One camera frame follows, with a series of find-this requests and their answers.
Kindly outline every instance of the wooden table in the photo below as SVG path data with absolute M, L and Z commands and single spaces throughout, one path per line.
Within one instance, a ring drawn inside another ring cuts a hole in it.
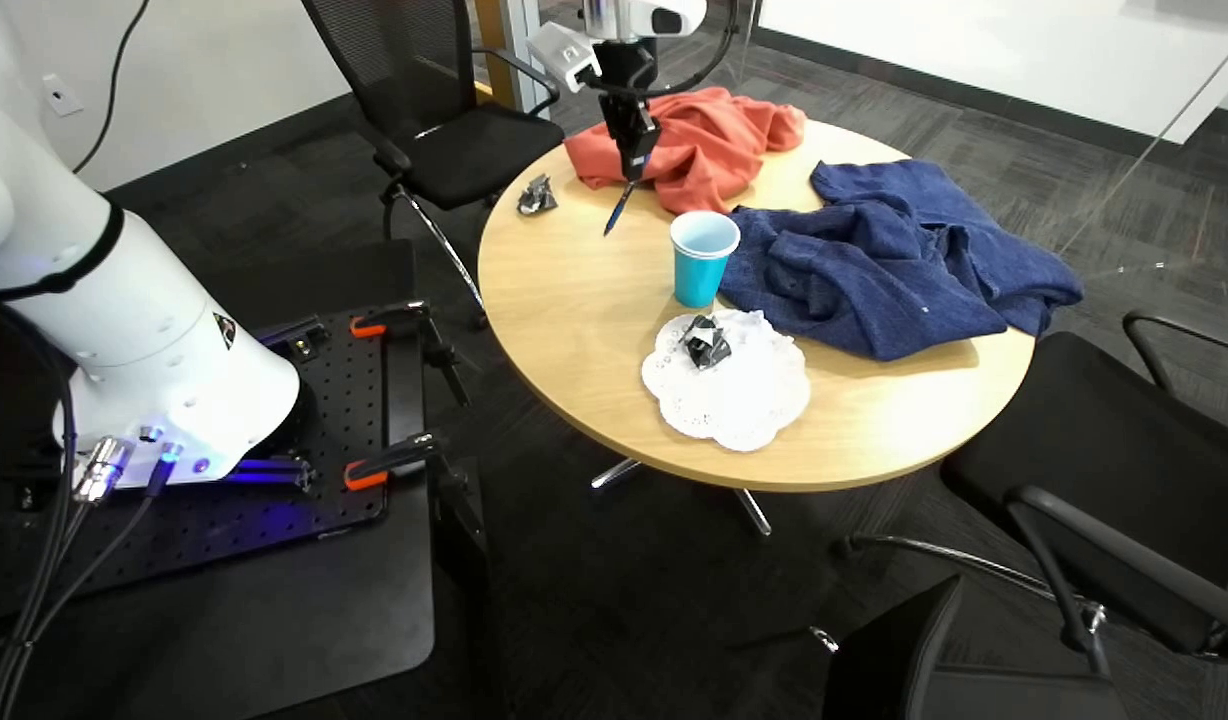
M 809 186 L 818 159 L 899 159 L 867 134 L 809 123 L 804 144 L 766 159 L 736 196 L 750 209 L 819 209 Z M 560 199 L 547 216 L 516 216 L 532 177 Z M 521 374 L 579 433 L 650 468 L 755 493 L 832 493 L 879 483 L 938 465 L 975 437 L 1021 389 L 1033 336 L 1000 332 L 878 364 L 818 338 L 811 402 L 759 451 L 724 451 L 674 433 L 642 364 L 674 300 L 667 212 L 635 191 L 614 236 L 600 236 L 621 186 L 584 186 L 563 147 L 540 156 L 492 209 L 482 245 L 488 324 Z

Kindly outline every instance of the white wall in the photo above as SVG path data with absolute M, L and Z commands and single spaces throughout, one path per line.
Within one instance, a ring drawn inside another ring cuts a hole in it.
M 1228 0 L 766 0 L 759 27 L 1168 138 L 1228 98 Z
M 137 0 L 6 0 L 33 71 L 55 71 L 83 112 L 46 112 L 64 159 L 91 144 L 108 63 Z M 298 0 L 154 0 L 119 75 L 119 108 L 83 181 L 115 186 L 343 90 Z

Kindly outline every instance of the red cloth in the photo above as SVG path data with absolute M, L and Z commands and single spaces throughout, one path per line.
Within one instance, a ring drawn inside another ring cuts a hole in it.
M 759 177 L 766 150 L 786 150 L 804 138 L 801 108 L 734 95 L 727 87 L 658 95 L 650 108 L 661 138 L 650 156 L 644 185 L 658 186 L 667 212 L 727 212 L 727 199 Z M 563 147 L 584 185 L 623 185 L 606 123 L 570 134 Z

